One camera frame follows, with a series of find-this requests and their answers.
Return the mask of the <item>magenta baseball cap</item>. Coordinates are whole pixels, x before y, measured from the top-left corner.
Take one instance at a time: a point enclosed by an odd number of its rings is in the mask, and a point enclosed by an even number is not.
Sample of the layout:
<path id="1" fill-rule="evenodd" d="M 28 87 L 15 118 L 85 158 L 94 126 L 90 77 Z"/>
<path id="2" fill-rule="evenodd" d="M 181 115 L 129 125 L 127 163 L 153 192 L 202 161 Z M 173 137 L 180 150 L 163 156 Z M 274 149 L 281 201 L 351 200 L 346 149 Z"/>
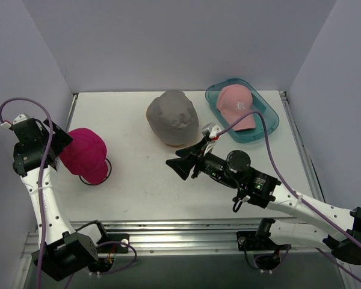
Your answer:
<path id="1" fill-rule="evenodd" d="M 68 135 L 73 141 L 60 153 L 60 160 L 71 174 L 87 176 L 105 164 L 106 144 L 95 132 L 77 128 Z"/>

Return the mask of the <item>grey bucket hat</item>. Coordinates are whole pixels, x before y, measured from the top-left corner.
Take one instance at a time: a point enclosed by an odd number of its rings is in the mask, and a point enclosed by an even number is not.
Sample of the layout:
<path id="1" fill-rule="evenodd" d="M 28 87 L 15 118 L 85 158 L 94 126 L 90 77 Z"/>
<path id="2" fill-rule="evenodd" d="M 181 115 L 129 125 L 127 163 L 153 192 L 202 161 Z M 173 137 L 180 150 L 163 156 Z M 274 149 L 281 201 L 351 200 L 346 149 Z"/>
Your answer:
<path id="1" fill-rule="evenodd" d="M 163 142 L 182 144 L 199 131 L 199 118 L 193 103 L 180 90 L 168 90 L 155 98 L 146 110 L 153 133 Z"/>

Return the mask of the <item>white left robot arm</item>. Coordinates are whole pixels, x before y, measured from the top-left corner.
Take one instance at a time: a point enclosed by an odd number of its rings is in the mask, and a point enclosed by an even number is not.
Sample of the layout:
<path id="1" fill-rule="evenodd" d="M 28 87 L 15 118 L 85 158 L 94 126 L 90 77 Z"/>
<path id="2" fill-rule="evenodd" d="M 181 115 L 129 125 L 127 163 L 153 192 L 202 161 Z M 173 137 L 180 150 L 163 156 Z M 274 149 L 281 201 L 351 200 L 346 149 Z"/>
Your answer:
<path id="1" fill-rule="evenodd" d="M 59 126 L 48 130 L 26 114 L 15 118 L 11 130 L 18 138 L 14 146 L 14 171 L 31 198 L 39 226 L 39 250 L 32 253 L 34 264 L 56 281 L 95 263 L 98 252 L 109 246 L 109 236 L 98 222 L 75 230 L 63 208 L 57 180 L 57 157 L 72 142 Z"/>

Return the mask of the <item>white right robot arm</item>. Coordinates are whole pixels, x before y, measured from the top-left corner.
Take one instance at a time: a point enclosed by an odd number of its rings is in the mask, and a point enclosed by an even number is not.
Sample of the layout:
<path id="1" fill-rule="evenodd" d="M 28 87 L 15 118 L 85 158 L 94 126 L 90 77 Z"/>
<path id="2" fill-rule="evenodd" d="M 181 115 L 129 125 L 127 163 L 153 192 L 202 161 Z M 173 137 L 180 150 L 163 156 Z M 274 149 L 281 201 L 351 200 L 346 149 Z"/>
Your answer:
<path id="1" fill-rule="evenodd" d="M 200 173 L 236 190 L 233 212 L 242 204 L 279 211 L 300 220 L 284 223 L 272 218 L 261 220 L 255 241 L 267 249 L 273 244 L 314 247 L 328 250 L 346 263 L 361 265 L 361 207 L 338 208 L 304 194 L 290 191 L 279 179 L 251 167 L 247 153 L 234 150 L 222 159 L 208 151 L 208 142 L 176 151 L 165 163 L 186 180 Z"/>

